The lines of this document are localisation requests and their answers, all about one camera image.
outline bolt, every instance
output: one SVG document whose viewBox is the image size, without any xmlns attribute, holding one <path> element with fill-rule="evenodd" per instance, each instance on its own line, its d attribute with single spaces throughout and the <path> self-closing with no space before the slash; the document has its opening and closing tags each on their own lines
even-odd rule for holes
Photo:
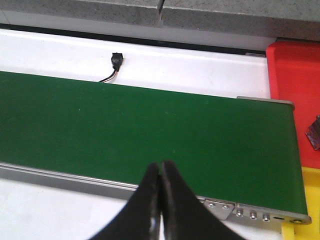
<svg viewBox="0 0 320 240">
<path fill-rule="evenodd" d="M 257 219 L 257 213 L 256 212 L 250 212 L 250 218 L 253 220 Z"/>
<path fill-rule="evenodd" d="M 264 222 L 270 222 L 270 216 L 268 214 L 263 214 L 262 215 L 262 220 Z"/>
<path fill-rule="evenodd" d="M 293 220 L 293 221 L 291 221 L 292 223 L 294 223 L 294 224 L 301 224 L 302 223 L 302 220 L 300 220 L 300 219 L 295 219 L 295 220 Z"/>
<path fill-rule="evenodd" d="M 238 209 L 236 211 L 236 214 L 235 214 L 237 217 L 243 217 L 244 216 L 244 211 L 242 209 Z"/>
</svg>

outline green conveyor belt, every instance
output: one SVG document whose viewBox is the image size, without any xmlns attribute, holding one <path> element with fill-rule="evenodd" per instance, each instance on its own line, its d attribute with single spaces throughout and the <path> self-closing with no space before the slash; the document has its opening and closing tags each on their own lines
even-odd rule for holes
<svg viewBox="0 0 320 240">
<path fill-rule="evenodd" d="M 0 161 L 138 184 L 173 160 L 199 196 L 307 214 L 289 105 L 0 72 Z"/>
</svg>

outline cable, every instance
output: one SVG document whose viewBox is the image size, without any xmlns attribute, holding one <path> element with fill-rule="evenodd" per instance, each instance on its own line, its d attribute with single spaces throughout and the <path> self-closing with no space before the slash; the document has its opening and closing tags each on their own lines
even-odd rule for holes
<svg viewBox="0 0 320 240">
<path fill-rule="evenodd" d="M 110 81 L 111 79 L 113 79 L 117 75 L 117 73 L 119 72 L 123 60 L 124 60 L 124 57 L 123 57 L 122 53 L 113 52 L 112 57 L 111 57 L 111 63 L 112 63 L 112 67 L 113 67 L 114 71 L 110 76 L 99 81 L 99 83 L 106 83 L 106 82 Z"/>
<path fill-rule="evenodd" d="M 113 73 L 110 76 L 108 76 L 105 79 L 99 81 L 99 83 L 106 83 L 106 82 L 110 81 L 111 79 L 113 79 L 116 75 L 117 75 L 117 71 L 114 70 Z"/>
</svg>

